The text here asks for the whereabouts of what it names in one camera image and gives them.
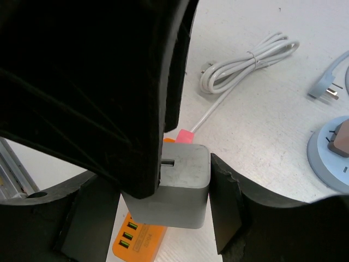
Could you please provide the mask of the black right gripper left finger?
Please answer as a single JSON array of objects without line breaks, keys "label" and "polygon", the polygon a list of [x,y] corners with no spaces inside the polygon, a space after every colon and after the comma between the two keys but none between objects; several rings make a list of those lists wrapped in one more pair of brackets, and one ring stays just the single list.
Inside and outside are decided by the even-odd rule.
[{"label": "black right gripper left finger", "polygon": [[120,191],[89,171],[1,201],[1,261],[106,261]]}]

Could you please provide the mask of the blue round power socket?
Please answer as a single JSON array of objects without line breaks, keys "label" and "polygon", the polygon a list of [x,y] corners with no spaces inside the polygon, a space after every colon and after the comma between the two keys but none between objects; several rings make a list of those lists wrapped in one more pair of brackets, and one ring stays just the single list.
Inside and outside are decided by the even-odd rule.
[{"label": "blue round power socket", "polygon": [[307,145],[307,158],[313,172],[328,187],[344,194],[348,193],[348,158],[332,151],[328,145],[347,120],[348,116],[332,119],[313,133]]}]

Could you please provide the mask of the white cube charger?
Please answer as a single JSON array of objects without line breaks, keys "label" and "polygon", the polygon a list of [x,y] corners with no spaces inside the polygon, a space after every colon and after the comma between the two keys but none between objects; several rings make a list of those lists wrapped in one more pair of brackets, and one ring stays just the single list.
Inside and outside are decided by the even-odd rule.
[{"label": "white cube charger", "polygon": [[160,184],[155,193],[136,199],[122,192],[137,223],[199,229],[204,224],[210,183],[210,152],[203,145],[164,143]]}]

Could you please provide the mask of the brown pink plug adapter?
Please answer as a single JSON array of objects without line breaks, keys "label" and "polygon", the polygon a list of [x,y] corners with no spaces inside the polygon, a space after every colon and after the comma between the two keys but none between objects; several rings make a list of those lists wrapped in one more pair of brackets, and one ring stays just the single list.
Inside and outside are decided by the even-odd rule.
[{"label": "brown pink plug adapter", "polygon": [[341,157],[348,158],[348,120],[335,128],[328,149]]}]

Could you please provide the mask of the orange power strip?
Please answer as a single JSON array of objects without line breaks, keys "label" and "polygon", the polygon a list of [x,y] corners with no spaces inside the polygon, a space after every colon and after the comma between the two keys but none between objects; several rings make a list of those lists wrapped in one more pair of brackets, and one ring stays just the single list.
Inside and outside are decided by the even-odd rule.
[{"label": "orange power strip", "polygon": [[136,223],[131,214],[124,221],[112,245],[112,253],[122,261],[154,261],[167,227]]}]

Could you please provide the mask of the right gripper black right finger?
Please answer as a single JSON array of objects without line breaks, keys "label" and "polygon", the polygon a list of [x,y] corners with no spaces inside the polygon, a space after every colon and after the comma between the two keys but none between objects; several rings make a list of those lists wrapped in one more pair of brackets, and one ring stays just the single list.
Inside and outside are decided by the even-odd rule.
[{"label": "right gripper black right finger", "polygon": [[224,261],[348,261],[348,196],[287,198],[211,156],[209,198]]}]

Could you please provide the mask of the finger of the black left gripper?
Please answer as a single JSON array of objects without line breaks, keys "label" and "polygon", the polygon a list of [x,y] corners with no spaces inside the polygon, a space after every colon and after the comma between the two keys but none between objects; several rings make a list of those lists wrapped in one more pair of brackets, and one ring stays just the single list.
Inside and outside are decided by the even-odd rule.
[{"label": "finger of the black left gripper", "polygon": [[1,1],[1,136],[153,195],[197,6]]}]

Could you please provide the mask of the pink square plug adapter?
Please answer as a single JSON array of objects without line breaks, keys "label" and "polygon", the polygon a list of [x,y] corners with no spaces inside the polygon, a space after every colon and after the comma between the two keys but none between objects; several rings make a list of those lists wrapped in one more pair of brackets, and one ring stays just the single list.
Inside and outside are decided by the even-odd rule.
[{"label": "pink square plug adapter", "polygon": [[191,131],[181,129],[175,139],[175,143],[192,144],[195,134]]}]

